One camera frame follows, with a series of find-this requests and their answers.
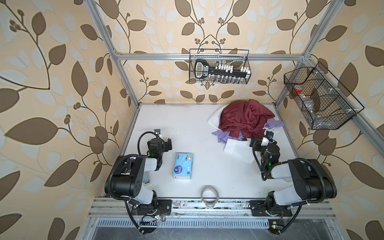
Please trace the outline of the purple t-shirt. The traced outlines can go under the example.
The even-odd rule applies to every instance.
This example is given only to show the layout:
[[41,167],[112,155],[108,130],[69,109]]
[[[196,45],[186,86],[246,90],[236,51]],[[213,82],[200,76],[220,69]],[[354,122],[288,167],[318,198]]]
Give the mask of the purple t-shirt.
[[[264,125],[264,131],[272,131],[277,128],[282,128],[285,124],[282,121],[278,121],[275,119],[268,119],[266,124]],[[243,136],[242,132],[239,133],[239,137],[231,137],[230,132],[223,132],[222,130],[217,130],[213,132],[212,135],[217,136],[218,142],[226,144],[228,139],[238,140],[238,141],[246,141],[247,138]]]

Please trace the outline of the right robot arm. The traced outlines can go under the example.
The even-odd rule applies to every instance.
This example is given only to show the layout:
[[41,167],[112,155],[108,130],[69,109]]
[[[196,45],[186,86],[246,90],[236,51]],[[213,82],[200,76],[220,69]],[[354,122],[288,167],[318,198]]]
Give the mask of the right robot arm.
[[253,215],[290,217],[287,223],[273,223],[269,228],[271,234],[284,234],[296,220],[304,205],[321,203],[337,196],[337,187],[332,177],[318,160],[295,158],[281,162],[280,148],[269,136],[252,139],[250,146],[262,181],[292,181],[288,187],[270,191],[263,203],[257,201],[250,203]]

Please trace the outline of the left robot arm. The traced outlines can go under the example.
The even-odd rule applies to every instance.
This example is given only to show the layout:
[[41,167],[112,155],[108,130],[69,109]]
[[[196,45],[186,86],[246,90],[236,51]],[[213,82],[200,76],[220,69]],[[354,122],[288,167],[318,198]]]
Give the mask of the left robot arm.
[[158,171],[163,155],[172,150],[172,140],[164,141],[161,130],[147,131],[138,139],[137,154],[118,156],[105,184],[105,193],[123,201],[130,220],[141,234],[148,234],[156,221],[165,222],[172,200],[159,200],[156,191],[145,186],[145,173]]

